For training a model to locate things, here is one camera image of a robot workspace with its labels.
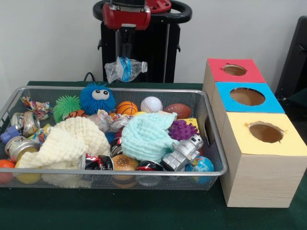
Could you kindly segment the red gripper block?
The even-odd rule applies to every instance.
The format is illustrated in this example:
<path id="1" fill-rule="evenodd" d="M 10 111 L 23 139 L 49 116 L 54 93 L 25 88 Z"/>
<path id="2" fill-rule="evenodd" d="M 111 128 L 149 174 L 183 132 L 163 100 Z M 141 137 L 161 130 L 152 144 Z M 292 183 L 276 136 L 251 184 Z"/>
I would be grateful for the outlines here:
<path id="1" fill-rule="evenodd" d="M 150 8 L 131 8 L 105 3 L 102 15 L 104 25 L 108 29 L 120 29 L 120 56 L 131 57 L 135 30 L 147 29 L 151 19 Z"/>

